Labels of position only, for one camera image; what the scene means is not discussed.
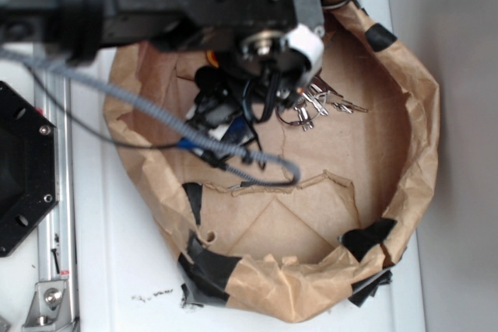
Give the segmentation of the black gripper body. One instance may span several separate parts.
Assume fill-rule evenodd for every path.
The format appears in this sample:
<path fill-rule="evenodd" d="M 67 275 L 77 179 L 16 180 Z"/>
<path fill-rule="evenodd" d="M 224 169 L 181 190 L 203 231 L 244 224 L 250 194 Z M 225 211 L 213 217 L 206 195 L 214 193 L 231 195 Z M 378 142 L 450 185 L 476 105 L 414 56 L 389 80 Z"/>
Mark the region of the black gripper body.
<path fill-rule="evenodd" d="M 199 92 L 187 123 L 231 145 L 258 145 L 256 124 L 303 100 L 322 66 L 324 27 L 303 24 L 288 33 L 266 30 L 244 38 L 218 67 L 195 74 Z"/>

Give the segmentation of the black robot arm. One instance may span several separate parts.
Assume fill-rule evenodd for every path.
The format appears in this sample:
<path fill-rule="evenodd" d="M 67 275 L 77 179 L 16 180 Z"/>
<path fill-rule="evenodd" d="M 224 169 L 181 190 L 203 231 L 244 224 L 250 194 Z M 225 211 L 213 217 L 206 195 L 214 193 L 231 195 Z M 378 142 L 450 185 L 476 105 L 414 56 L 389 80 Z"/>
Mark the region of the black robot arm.
<path fill-rule="evenodd" d="M 99 50 L 147 41 L 162 52 L 212 51 L 242 104 L 291 107 L 318 73 L 324 45 L 321 0 L 1 0 L 1 42 L 48 45 L 69 74 Z"/>

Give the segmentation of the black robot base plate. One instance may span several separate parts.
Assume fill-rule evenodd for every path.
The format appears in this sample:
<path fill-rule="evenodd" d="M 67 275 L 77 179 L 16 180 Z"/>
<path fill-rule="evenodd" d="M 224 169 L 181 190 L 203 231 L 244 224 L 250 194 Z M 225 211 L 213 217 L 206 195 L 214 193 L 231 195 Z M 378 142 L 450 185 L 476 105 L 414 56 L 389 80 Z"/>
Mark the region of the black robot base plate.
<path fill-rule="evenodd" d="M 1 257 L 57 204 L 55 126 L 1 82 Z"/>

